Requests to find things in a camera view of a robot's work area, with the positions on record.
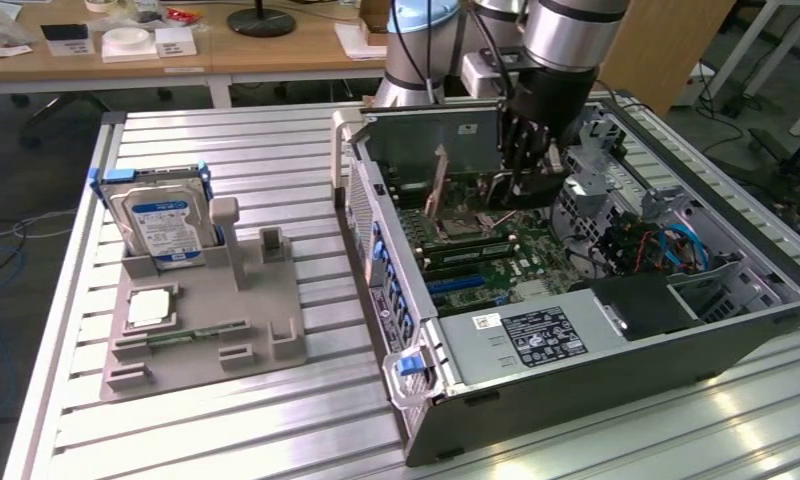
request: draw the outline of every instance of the white container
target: white container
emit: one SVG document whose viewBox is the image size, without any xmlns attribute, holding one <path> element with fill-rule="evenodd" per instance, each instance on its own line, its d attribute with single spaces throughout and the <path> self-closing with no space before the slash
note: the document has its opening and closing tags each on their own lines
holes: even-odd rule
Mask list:
<svg viewBox="0 0 800 480">
<path fill-rule="evenodd" d="M 151 33 L 142 28 L 116 28 L 104 34 L 104 63 L 156 60 L 158 48 Z"/>
<path fill-rule="evenodd" d="M 86 0 L 86 8 L 90 12 L 110 13 L 119 6 L 119 0 Z"/>
<path fill-rule="evenodd" d="M 192 38 L 192 28 L 159 28 L 155 30 L 155 42 L 160 58 L 196 55 L 196 41 Z"/>
<path fill-rule="evenodd" d="M 715 78 L 715 71 L 705 65 L 703 63 L 698 63 L 691 70 L 691 76 L 689 77 L 689 81 L 685 85 L 685 90 L 679 94 L 679 98 L 673 104 L 674 107 L 690 107 L 697 103 L 697 99 L 707 88 L 707 85 L 711 83 L 711 79 Z"/>
</svg>

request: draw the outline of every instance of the hard drive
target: hard drive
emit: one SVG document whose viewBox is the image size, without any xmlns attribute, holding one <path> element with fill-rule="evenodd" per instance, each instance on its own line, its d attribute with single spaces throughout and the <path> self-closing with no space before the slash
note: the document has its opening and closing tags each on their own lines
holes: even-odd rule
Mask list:
<svg viewBox="0 0 800 480">
<path fill-rule="evenodd" d="M 207 165 L 110 170 L 92 188 L 112 212 L 131 256 L 150 255 L 160 270 L 204 264 L 202 250 L 219 245 L 211 222 Z"/>
</svg>

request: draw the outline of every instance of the barcode sticker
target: barcode sticker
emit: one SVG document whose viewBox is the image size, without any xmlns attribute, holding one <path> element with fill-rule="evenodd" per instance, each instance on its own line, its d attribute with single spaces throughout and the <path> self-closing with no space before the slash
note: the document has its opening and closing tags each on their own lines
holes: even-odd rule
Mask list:
<svg viewBox="0 0 800 480">
<path fill-rule="evenodd" d="M 501 327 L 502 325 L 502 316 L 499 313 L 490 313 L 489 315 L 471 317 L 471 320 L 475 322 L 475 327 L 478 327 L 478 330 Z"/>
<path fill-rule="evenodd" d="M 204 67 L 168 67 L 163 71 L 166 73 L 202 73 L 204 72 Z"/>
</svg>

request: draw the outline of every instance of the robotic arm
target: robotic arm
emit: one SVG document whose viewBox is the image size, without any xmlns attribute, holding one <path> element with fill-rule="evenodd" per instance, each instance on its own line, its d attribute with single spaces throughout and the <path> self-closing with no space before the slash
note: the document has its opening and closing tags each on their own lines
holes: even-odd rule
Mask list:
<svg viewBox="0 0 800 480">
<path fill-rule="evenodd" d="M 494 182 L 491 198 L 505 208 L 550 204 L 569 175 L 561 153 L 629 0 L 527 0 L 527 8 L 511 0 L 477 0 L 467 12 L 459 12 L 452 0 L 404 0 L 412 4 L 403 5 L 391 1 L 388 66 L 375 106 L 440 102 L 442 81 L 458 73 L 460 64 L 473 95 L 495 93 L 493 82 L 501 82 L 505 175 Z"/>
</svg>

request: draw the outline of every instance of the power supply label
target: power supply label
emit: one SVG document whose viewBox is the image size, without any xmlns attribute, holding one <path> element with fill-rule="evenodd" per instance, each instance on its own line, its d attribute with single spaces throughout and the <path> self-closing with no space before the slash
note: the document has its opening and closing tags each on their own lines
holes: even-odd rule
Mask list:
<svg viewBox="0 0 800 480">
<path fill-rule="evenodd" d="M 527 367 L 587 353 L 585 342 L 561 307 L 502 318 L 502 324 Z"/>
</svg>

